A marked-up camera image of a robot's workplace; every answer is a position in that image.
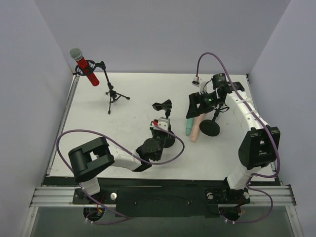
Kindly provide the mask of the mint green toy microphone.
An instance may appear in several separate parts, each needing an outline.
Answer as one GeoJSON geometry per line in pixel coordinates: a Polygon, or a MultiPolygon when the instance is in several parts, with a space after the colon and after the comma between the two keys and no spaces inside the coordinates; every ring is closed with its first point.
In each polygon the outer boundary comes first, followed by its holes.
{"type": "Polygon", "coordinates": [[[194,126],[194,121],[195,121],[195,118],[188,118],[187,121],[186,121],[186,136],[190,136],[191,134],[191,131],[193,129],[193,126],[194,126]]]}

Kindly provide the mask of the black round-base stand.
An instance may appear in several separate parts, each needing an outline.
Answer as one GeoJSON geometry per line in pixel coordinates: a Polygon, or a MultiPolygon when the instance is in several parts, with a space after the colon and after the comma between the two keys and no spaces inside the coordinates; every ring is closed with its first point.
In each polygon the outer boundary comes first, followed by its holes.
{"type": "MultiPolygon", "coordinates": [[[[157,103],[157,102],[156,102],[156,103],[152,104],[152,107],[153,107],[156,111],[164,110],[164,111],[165,111],[165,117],[164,117],[164,118],[170,119],[169,116],[170,116],[170,114],[171,114],[171,108],[172,108],[172,102],[171,102],[170,99],[166,100],[166,101],[163,102],[163,103],[157,103]]],[[[171,130],[170,130],[170,131],[164,130],[164,129],[162,129],[162,128],[160,128],[160,127],[157,127],[157,126],[155,127],[155,129],[159,129],[159,130],[161,130],[161,131],[163,131],[163,132],[166,132],[166,133],[168,133],[169,135],[171,135],[171,136],[172,136],[172,145],[171,145],[171,146],[174,145],[176,138],[174,137],[174,133],[173,133],[171,130]]],[[[161,150],[161,151],[163,150],[162,147],[164,147],[164,148],[170,148],[171,146],[160,146],[160,150],[161,150]]]]}
{"type": "Polygon", "coordinates": [[[219,110],[216,110],[212,119],[205,119],[200,123],[199,128],[203,134],[210,137],[215,137],[219,135],[221,129],[219,124],[216,122],[216,119],[219,116],[219,114],[219,110]]]}

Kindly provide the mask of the black tripod microphone stand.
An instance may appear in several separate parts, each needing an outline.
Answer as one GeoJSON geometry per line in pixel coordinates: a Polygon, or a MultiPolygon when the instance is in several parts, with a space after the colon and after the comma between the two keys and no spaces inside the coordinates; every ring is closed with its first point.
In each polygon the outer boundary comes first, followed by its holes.
{"type": "MultiPolygon", "coordinates": [[[[106,71],[106,65],[103,61],[99,62],[99,63],[95,63],[93,60],[87,60],[88,63],[90,64],[90,67],[92,68],[93,72],[95,71],[96,68],[101,68],[104,75],[105,75],[105,78],[106,78],[106,81],[107,81],[107,86],[108,86],[108,91],[105,92],[106,95],[109,95],[110,97],[110,100],[109,100],[109,108],[108,108],[108,114],[110,115],[111,114],[111,105],[118,101],[120,98],[125,98],[127,100],[130,100],[130,97],[128,96],[125,96],[121,93],[118,93],[114,90],[114,86],[111,84],[110,80],[109,80],[109,77],[108,77],[108,74],[107,74],[107,71],[106,71]]],[[[77,75],[79,76],[83,76],[83,77],[86,77],[85,75],[81,75],[80,72],[77,72],[78,70],[78,65],[76,65],[75,67],[75,72],[77,75]]]]}

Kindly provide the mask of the red glitter microphone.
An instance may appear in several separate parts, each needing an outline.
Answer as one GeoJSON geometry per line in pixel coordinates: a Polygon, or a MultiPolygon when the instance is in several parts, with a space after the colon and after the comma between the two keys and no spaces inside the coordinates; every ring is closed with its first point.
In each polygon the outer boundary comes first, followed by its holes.
{"type": "Polygon", "coordinates": [[[83,57],[82,51],[79,48],[72,48],[70,50],[70,56],[77,62],[77,72],[80,72],[81,75],[85,75],[93,86],[98,86],[99,80],[88,61],[83,57]]]}

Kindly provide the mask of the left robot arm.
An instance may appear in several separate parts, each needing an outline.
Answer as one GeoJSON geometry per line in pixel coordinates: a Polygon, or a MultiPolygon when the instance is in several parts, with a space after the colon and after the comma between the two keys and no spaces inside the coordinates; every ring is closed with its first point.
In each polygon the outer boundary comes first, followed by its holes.
{"type": "Polygon", "coordinates": [[[133,152],[110,146],[107,139],[98,137],[68,152],[75,181],[88,195],[100,193],[101,188],[97,175],[110,166],[125,168],[132,172],[143,172],[159,161],[163,149],[175,143],[171,126],[162,126],[168,132],[151,127],[152,138],[133,152]]]}

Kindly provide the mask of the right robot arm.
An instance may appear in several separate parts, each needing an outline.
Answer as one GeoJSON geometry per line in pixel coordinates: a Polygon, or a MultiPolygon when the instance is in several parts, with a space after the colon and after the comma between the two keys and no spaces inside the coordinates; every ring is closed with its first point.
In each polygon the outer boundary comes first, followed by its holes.
{"type": "Polygon", "coordinates": [[[199,130],[207,136],[220,133],[216,122],[220,113],[232,112],[245,136],[238,149],[239,162],[225,179],[230,190],[242,190],[253,176],[277,160],[280,130],[268,125],[255,110],[240,82],[230,82],[224,73],[210,79],[212,92],[207,92],[208,82],[195,77],[192,84],[198,92],[189,95],[187,119],[195,119],[199,130]]]}

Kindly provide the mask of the black round-base stand front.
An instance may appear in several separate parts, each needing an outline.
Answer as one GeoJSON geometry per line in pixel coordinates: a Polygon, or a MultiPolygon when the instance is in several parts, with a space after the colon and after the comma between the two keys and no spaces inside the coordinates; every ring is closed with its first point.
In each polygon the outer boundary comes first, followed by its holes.
{"type": "Polygon", "coordinates": [[[216,119],[219,116],[219,114],[219,110],[216,110],[212,119],[205,119],[200,123],[199,128],[203,134],[210,137],[215,137],[219,135],[221,129],[219,124],[216,122],[216,119]]]}

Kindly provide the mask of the peach toy microphone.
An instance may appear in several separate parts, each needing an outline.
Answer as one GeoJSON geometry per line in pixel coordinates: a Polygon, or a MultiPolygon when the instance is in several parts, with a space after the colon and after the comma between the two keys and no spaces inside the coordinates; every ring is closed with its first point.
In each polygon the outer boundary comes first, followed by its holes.
{"type": "Polygon", "coordinates": [[[193,143],[195,143],[197,141],[199,131],[200,131],[199,125],[203,121],[204,117],[205,117],[205,114],[201,114],[198,117],[196,117],[196,119],[195,119],[195,123],[194,123],[193,129],[191,131],[191,142],[193,142],[193,143]]]}

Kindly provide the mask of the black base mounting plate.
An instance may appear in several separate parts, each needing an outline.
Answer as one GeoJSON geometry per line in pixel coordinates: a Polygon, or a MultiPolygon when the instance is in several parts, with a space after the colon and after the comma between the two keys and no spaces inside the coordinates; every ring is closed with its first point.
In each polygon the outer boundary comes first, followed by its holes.
{"type": "Polygon", "coordinates": [[[100,180],[101,191],[92,197],[76,188],[73,203],[89,207],[95,201],[113,207],[115,217],[192,217],[236,219],[250,203],[248,190],[231,190],[226,181],[207,180],[100,180]]]}

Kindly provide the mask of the aluminium frame rail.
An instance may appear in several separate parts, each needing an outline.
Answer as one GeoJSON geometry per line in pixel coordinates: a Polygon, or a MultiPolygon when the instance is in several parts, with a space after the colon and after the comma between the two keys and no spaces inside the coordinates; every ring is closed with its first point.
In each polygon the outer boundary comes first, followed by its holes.
{"type": "MultiPolygon", "coordinates": [[[[272,198],[274,206],[295,206],[296,201],[290,186],[255,187],[264,193],[249,191],[250,206],[269,206],[272,198]]],[[[74,204],[75,187],[36,187],[30,207],[96,207],[96,204],[74,204]]]]}

